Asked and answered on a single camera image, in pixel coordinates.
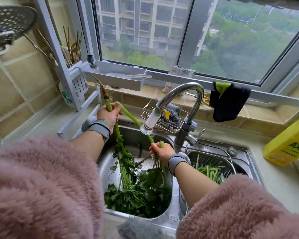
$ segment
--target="sponge holder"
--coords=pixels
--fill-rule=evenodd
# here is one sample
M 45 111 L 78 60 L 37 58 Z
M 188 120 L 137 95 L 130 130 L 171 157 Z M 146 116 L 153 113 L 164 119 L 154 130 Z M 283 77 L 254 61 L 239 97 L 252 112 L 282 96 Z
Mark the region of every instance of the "sponge holder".
M 147 118 L 150 116 L 151 112 L 154 110 L 154 107 L 156 106 L 158 102 L 157 98 L 153 98 L 151 99 L 146 106 L 143 108 L 143 113 L 141 115 L 141 117 L 145 120 L 147 120 Z M 175 125 L 171 125 L 168 122 L 164 121 L 163 119 L 159 119 L 156 123 L 156 125 L 158 125 L 159 127 L 167 130 L 168 132 L 171 133 L 176 133 L 178 130 L 181 129 L 185 118 L 188 116 L 188 112 L 179 109 L 179 120 L 180 120 L 180 125 L 179 126 L 175 126 Z

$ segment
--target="double sink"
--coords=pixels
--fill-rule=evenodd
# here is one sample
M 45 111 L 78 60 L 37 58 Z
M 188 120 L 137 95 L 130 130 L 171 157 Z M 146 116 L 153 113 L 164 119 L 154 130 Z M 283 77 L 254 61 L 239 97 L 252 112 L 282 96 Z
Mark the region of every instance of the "double sink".
M 124 145 L 128 152 L 132 153 L 136 162 L 141 162 L 143 159 L 149 156 L 150 141 L 147 136 L 142 134 L 139 128 L 132 123 L 119 122 L 120 132 L 123 135 Z M 251 159 L 250 152 L 242 147 L 232 146 L 230 144 L 224 144 L 217 141 L 199 140 L 193 147 L 187 146 L 187 142 L 184 145 L 179 146 L 174 143 L 175 136 L 172 133 L 154 130 L 154 141 L 164 141 L 171 144 L 176 153 L 184 152 L 189 153 L 192 149 L 196 151 L 208 152 L 214 155 L 228 158 L 225 152 L 228 147 L 234 151 L 235 156 L 231 156 L 233 166 L 236 173 L 245 174 L 248 177 L 260 182 L 258 173 L 254 167 Z M 110 170 L 110 167 L 114 166 L 116 158 L 113 158 L 113 152 L 115 151 L 116 137 L 112 135 L 105 144 L 99 159 L 97 161 L 100 177 L 103 182 L 104 192 L 108 190 L 108 184 L 115 184 L 119 186 L 120 181 L 120 169 L 116 169 L 114 172 Z M 154 159 L 147 158 L 143 162 L 142 170 L 153 168 Z M 165 168 L 167 188 L 164 197 L 170 198 L 170 203 L 166 203 L 162 206 L 162 214 L 156 218 L 147 219 L 153 224 L 170 230 L 176 230 L 180 220 L 185 216 L 186 210 L 184 210 L 183 199 L 180 196 L 179 185 L 176 177 L 173 177 L 169 170 Z M 105 212 L 110 215 L 128 218 L 131 215 L 117 212 L 111 209 L 106 209 Z

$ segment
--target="pink fuzzy sleeve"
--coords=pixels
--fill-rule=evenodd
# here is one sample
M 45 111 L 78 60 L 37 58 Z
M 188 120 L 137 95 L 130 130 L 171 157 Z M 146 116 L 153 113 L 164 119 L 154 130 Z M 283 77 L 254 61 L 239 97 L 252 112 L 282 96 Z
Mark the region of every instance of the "pink fuzzy sleeve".
M 227 178 L 180 222 L 178 239 L 299 238 L 299 214 L 245 175 Z
M 59 138 L 0 147 L 0 239 L 99 238 L 104 197 L 96 164 Z

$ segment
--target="wire basket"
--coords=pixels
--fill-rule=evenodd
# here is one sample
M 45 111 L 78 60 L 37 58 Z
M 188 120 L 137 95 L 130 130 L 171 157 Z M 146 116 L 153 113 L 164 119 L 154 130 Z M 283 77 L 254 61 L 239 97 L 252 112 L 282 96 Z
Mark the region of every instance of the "wire basket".
M 154 107 L 156 106 L 158 102 L 157 98 L 153 98 L 151 99 L 147 105 L 143 108 L 143 113 L 141 115 L 141 117 L 145 120 L 147 120 L 147 118 L 150 116 L 151 112 L 154 110 Z M 163 119 L 159 119 L 156 123 L 156 125 L 158 125 L 159 127 L 171 132 L 171 133 L 176 133 L 178 130 L 180 130 L 180 128 L 182 127 L 183 123 L 184 123 L 184 119 L 188 116 L 188 112 L 179 109 L 179 126 L 174 126 L 169 124 L 168 122 L 164 121 Z
M 197 168 L 205 167 L 207 165 L 209 165 L 210 167 L 223 167 L 217 173 L 218 180 L 221 180 L 221 174 L 224 176 L 225 179 L 228 178 L 230 175 L 236 174 L 236 170 L 234 166 L 227 159 L 219 155 L 215 155 L 208 152 L 202 152 L 198 150 L 191 150 L 187 154 L 191 162 L 191 166 L 193 168 L 196 168 L 196 161 L 198 155 L 199 155 L 199 159 L 198 159 Z M 189 212 L 189 207 L 185 201 L 185 197 L 181 190 L 179 190 L 179 203 L 180 203 L 182 213 L 186 215 Z

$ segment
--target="apartment building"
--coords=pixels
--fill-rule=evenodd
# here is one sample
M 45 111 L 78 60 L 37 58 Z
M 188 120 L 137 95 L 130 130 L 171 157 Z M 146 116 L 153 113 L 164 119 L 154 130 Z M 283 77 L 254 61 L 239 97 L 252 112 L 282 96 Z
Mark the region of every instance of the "apartment building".
M 197 44 L 199 55 L 218 0 L 214 0 Z M 192 0 L 95 0 L 101 43 L 110 50 L 121 37 L 143 56 L 175 64 Z

